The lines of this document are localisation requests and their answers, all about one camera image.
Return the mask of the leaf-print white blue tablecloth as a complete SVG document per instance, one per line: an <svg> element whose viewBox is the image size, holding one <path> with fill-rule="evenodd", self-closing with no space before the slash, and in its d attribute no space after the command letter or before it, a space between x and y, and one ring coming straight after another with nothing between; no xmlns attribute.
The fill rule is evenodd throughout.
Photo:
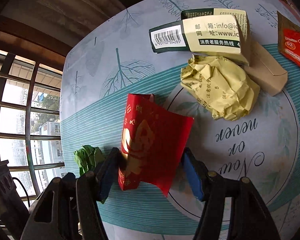
<svg viewBox="0 0 300 240"><path fill-rule="evenodd" d="M67 55L61 142L84 239L293 239L300 36L279 0L145 0Z"/></svg>

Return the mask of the green paper ball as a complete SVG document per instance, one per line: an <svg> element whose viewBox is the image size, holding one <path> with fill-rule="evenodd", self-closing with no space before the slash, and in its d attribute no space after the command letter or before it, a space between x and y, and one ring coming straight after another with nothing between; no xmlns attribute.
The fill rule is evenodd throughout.
<svg viewBox="0 0 300 240"><path fill-rule="evenodd" d="M99 163L105 161L105 157L98 147L83 145L74 152L74 160L79 167L79 175L93 171Z"/></svg>

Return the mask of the window with metal bars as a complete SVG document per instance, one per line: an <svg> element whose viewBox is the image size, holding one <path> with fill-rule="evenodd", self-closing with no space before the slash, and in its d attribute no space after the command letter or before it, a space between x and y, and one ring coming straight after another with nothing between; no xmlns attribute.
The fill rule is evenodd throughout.
<svg viewBox="0 0 300 240"><path fill-rule="evenodd" d="M30 207L55 177L66 174L59 102L70 47L37 30L0 29L0 161Z"/></svg>

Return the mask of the small orange red sachet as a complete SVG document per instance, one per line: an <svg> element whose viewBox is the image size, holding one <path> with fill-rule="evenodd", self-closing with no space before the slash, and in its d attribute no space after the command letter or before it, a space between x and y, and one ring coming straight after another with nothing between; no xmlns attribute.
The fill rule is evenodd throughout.
<svg viewBox="0 0 300 240"><path fill-rule="evenodd" d="M278 50L300 67L300 27L277 11Z"/></svg>

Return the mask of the red paper envelope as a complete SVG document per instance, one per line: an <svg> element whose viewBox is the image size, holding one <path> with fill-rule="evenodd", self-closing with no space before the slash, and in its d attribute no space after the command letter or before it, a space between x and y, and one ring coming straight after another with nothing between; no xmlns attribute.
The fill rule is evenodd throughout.
<svg viewBox="0 0 300 240"><path fill-rule="evenodd" d="M193 123L193 117L157 105L153 94L128 94L121 136L125 163L118 177L121 190L134 190L145 182L166 196Z"/></svg>

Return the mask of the green white cardboard box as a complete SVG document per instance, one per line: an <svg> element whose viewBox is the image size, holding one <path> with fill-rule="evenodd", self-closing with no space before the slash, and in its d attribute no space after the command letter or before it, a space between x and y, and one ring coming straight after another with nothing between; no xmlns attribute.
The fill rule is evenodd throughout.
<svg viewBox="0 0 300 240"><path fill-rule="evenodd" d="M155 53L191 51L250 64L250 24L244 10L184 10L181 20L149 29L149 38Z"/></svg>

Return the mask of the crumpled yellow paper ball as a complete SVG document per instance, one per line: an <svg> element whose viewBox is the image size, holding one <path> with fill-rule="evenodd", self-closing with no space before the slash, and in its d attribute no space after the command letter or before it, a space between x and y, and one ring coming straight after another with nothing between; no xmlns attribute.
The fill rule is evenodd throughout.
<svg viewBox="0 0 300 240"><path fill-rule="evenodd" d="M252 111L260 86L223 56L192 55L181 68L180 84L215 120L238 120Z"/></svg>

